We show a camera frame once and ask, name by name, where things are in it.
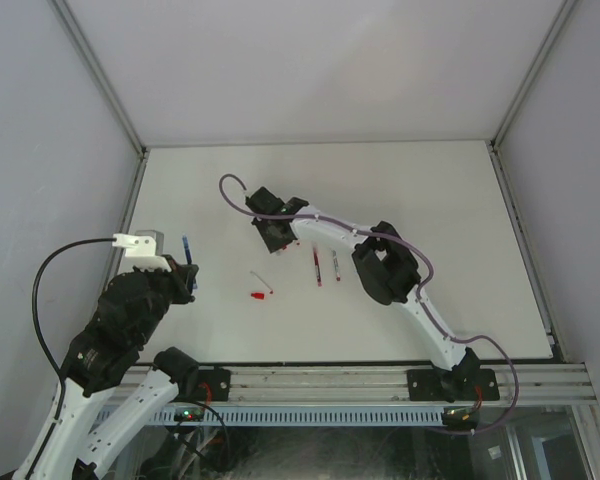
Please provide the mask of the pink white pen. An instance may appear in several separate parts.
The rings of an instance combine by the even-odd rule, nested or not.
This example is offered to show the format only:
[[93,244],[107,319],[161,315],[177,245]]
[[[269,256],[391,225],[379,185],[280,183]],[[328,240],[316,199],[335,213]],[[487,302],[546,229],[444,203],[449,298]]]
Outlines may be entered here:
[[338,255],[335,250],[331,250],[331,258],[332,258],[332,264],[333,264],[333,268],[334,268],[335,279],[337,282],[340,282],[341,281],[341,272],[340,272],[340,267],[339,267]]

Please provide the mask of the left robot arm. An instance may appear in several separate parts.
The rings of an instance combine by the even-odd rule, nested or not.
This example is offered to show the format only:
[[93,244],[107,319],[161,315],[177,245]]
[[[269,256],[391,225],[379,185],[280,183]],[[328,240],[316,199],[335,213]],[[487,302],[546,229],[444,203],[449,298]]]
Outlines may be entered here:
[[103,423],[96,417],[135,365],[172,305],[194,300],[195,264],[160,257],[160,268],[115,276],[92,319],[70,343],[52,406],[34,446],[8,479],[101,479],[151,417],[198,387],[198,363],[159,352],[140,385]]

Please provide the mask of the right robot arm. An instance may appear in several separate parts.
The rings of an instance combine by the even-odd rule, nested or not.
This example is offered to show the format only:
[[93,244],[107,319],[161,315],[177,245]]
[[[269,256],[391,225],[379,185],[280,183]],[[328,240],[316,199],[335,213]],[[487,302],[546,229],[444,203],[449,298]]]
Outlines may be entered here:
[[455,339],[423,288],[414,249],[393,225],[350,225],[328,217],[307,201],[285,202],[264,187],[249,194],[246,207],[267,248],[277,252],[297,240],[312,241],[348,255],[360,283],[375,302],[391,306],[412,322],[429,355],[444,399],[453,402],[479,392],[480,360]]

